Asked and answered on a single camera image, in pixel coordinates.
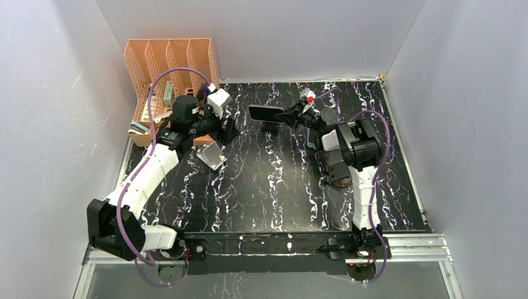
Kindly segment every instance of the white wall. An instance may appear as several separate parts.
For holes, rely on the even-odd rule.
[[[0,4],[0,297],[72,297],[87,204],[116,183],[131,86],[94,1]]]
[[[424,0],[96,0],[117,41],[212,37],[232,82],[386,74]]]
[[[528,3],[426,1],[387,76],[466,298],[525,298]]]

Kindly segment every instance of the smartphone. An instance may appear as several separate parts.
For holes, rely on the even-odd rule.
[[[264,121],[267,123],[282,123],[275,118],[277,113],[283,113],[284,108],[276,106],[249,105],[249,117],[252,120]]]

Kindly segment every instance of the marble tabletop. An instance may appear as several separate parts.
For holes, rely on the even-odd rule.
[[[394,125],[378,81],[242,83],[222,85],[233,101],[228,111],[241,135],[224,148],[227,161],[216,171],[196,152],[162,180],[148,201],[142,220],[167,223],[188,232],[317,232],[350,230],[354,202],[352,187],[325,182],[315,150],[306,146],[306,129],[282,125],[277,136],[260,131],[249,118],[251,104],[288,106],[309,87],[317,95],[338,87],[339,98],[328,96],[316,108],[333,107],[346,121],[366,108],[389,121],[388,167],[376,182],[378,212],[386,230],[423,230],[410,176],[394,133]],[[372,117],[385,142],[383,124]],[[127,173],[140,161],[144,148],[133,146]]]

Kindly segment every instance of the purple cable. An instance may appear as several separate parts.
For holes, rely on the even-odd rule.
[[[339,88],[337,87],[332,87],[330,88],[329,90],[326,90],[324,93],[318,95],[317,97],[314,98],[314,100],[317,100],[318,98],[322,98],[324,97],[325,95],[331,93],[331,92],[334,92],[334,91],[341,91]]]
[[[385,118],[383,117],[383,115],[381,115],[380,113],[378,113],[378,112],[376,112],[376,111],[373,111],[373,110],[363,110],[363,111],[359,112],[358,114],[354,115],[354,116],[349,120],[349,122],[353,122],[353,121],[355,121],[357,118],[359,118],[361,115],[363,115],[363,114],[368,114],[368,113],[372,113],[372,114],[374,114],[375,116],[377,116],[379,119],[381,119],[381,121],[383,122],[383,127],[385,128],[385,137],[387,138],[387,142],[386,142],[386,145],[385,145],[385,153],[383,154],[383,158],[382,158],[382,160],[381,160],[381,163],[379,164],[378,169],[376,169],[376,172],[374,173],[374,177],[372,178],[372,185],[375,185],[376,176],[379,174],[380,169],[382,169],[383,166],[385,166],[385,164],[387,163],[387,159],[389,158],[389,149],[390,149],[390,132],[389,132],[389,124],[387,123],[387,120],[385,120]],[[370,220],[370,225],[372,226],[372,230],[374,231],[374,233],[376,234],[376,236],[380,239],[381,244],[382,244],[382,246],[383,246],[383,265],[381,266],[381,269],[380,269],[379,272],[376,274],[376,276],[375,276],[373,279],[370,279],[369,282],[374,282],[374,281],[376,281],[376,280],[381,276],[381,274],[383,273],[383,271],[385,270],[385,266],[386,266],[386,264],[387,264],[387,246],[386,246],[386,244],[385,244],[385,240],[383,239],[383,237],[380,235],[380,233],[378,232],[378,230],[377,230],[376,227],[374,226],[374,220],[372,219],[372,203],[374,202],[375,192],[376,192],[376,188],[374,188],[374,190],[372,190],[372,194],[370,195],[370,201],[369,201],[369,220]]]
[[[205,77],[204,74],[198,72],[197,70],[190,69],[189,67],[175,67],[173,69],[168,69],[165,72],[161,73],[161,75],[159,75],[159,77],[154,80],[154,82],[152,83],[152,86],[150,88],[150,91],[149,91],[149,94],[148,94],[148,98],[147,98],[147,107],[148,107],[147,111],[148,111],[148,115],[149,115],[150,132],[152,134],[152,149],[151,149],[150,153],[148,153],[148,156],[143,161],[143,163],[138,168],[138,170],[135,173],[133,173],[132,176],[130,177],[130,181],[131,182],[138,176],[139,172],[145,167],[147,162],[150,160],[150,157],[154,153],[154,148],[156,147],[156,129],[154,127],[154,118],[152,116],[152,111],[151,111],[151,99],[152,99],[152,94],[154,93],[154,87],[156,86],[156,84],[165,75],[167,75],[168,73],[171,73],[171,72],[175,72],[177,70],[187,70],[189,72],[193,72],[193,73],[199,75],[200,77],[202,77],[208,85],[210,83],[209,80]],[[125,241],[126,245],[130,249],[130,251],[132,251],[135,254],[135,256],[138,259],[140,259],[141,261],[143,261],[145,264],[147,264],[149,266],[154,266],[156,264],[156,262],[154,261],[154,258],[152,258],[152,255],[150,254],[150,252],[146,252],[147,257],[143,257],[141,255],[141,253],[136,249],[136,247],[134,247],[134,244],[132,244],[132,241],[130,241],[130,238],[126,234],[125,228],[123,227],[123,219],[121,218],[121,204],[123,202],[123,198],[125,196],[125,193],[128,191],[128,187],[129,186],[130,186],[130,183],[126,183],[125,187],[123,188],[123,191],[119,195],[119,199],[118,199],[118,202],[117,202],[117,208],[116,208],[117,226],[119,227],[119,232],[121,232],[121,236],[123,236],[123,240]]]
[[[339,108],[339,92],[341,90],[338,88],[338,87],[332,87],[330,88],[329,90],[326,90],[324,93],[318,95],[317,97],[314,98],[314,100],[317,100],[317,99],[320,99],[320,98],[323,98],[324,96],[330,94],[331,92],[336,92],[336,109],[337,109],[337,114],[341,114],[341,109]]]

